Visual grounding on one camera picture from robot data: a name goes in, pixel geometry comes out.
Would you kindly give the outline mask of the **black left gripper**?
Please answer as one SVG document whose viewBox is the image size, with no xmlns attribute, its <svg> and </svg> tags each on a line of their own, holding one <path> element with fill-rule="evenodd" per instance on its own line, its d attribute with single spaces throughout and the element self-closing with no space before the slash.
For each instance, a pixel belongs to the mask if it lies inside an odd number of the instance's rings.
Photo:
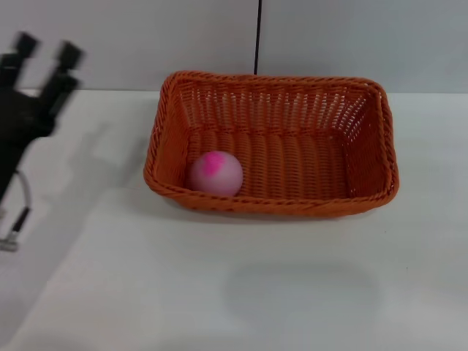
<svg viewBox="0 0 468 351">
<path fill-rule="evenodd" d="M 12 51 L 0 55 L 0 203 L 29 144 L 52 133 L 61 109 L 80 84 L 70 72 L 84 53 L 64 41 L 38 98 L 14 90 L 38 44 L 36 38 L 21 31 Z"/>
</svg>

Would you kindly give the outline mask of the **pink translucent ball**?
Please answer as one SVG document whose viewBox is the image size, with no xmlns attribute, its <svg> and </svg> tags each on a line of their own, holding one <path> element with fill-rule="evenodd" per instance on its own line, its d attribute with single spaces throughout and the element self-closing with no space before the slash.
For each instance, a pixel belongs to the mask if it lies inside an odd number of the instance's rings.
<svg viewBox="0 0 468 351">
<path fill-rule="evenodd" d="M 235 156 L 223 151 L 209 151 L 193 163 L 188 182 L 195 191 L 235 196 L 243 179 L 243 168 Z"/>
</svg>

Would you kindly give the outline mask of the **orange woven plastic basket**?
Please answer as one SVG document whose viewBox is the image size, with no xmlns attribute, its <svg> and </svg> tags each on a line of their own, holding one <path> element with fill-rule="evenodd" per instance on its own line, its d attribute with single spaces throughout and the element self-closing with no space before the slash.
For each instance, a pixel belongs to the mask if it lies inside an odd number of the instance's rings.
<svg viewBox="0 0 468 351">
<path fill-rule="evenodd" d="M 234 155 L 236 196 L 189 186 L 195 160 Z M 178 71 L 163 83 L 143 177 L 186 208 L 338 217 L 386 205 L 399 190 L 393 117 L 373 80 Z"/>
</svg>

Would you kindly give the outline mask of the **black vertical wall strip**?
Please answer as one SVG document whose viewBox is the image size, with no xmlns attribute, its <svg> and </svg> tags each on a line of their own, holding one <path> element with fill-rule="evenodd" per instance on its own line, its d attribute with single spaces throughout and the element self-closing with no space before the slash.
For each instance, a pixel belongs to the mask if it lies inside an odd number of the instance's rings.
<svg viewBox="0 0 468 351">
<path fill-rule="evenodd" d="M 257 75 L 257 72 L 258 72 L 262 13 L 263 13 L 263 0 L 258 0 L 258 2 L 257 2 L 256 37 L 255 37 L 255 47 L 254 47 L 254 68 L 253 68 L 253 74 L 254 75 Z"/>
</svg>

